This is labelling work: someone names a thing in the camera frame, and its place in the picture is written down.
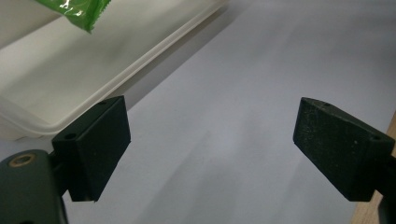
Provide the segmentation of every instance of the gray background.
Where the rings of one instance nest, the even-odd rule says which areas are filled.
[[[348,223],[348,202],[292,143],[300,98],[385,132],[396,3],[231,0],[125,83],[132,143],[70,223]],[[0,158],[50,138],[0,141]]]

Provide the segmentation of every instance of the black mount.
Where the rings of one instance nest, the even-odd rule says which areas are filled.
[[[62,195],[98,201],[131,142],[122,96],[94,105],[52,139],[0,162],[0,223],[64,224]]]
[[[377,189],[388,211],[381,223],[396,223],[392,138],[333,105],[302,98],[293,141],[349,201],[370,202]]]

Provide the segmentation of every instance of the green packet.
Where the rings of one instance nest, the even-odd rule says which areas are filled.
[[[66,16],[79,28],[91,32],[93,25],[110,0],[36,0]]]

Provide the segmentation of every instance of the white plastic container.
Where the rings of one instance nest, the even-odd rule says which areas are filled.
[[[112,0],[92,34],[60,18],[0,49],[0,138],[53,135],[226,0]]]

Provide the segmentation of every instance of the metal screw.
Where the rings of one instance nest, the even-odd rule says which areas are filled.
[[[27,153],[27,154],[22,154],[20,156],[15,157],[8,163],[8,165],[10,167],[21,167],[21,166],[29,164],[30,162],[32,162],[34,160],[35,160],[35,154]]]

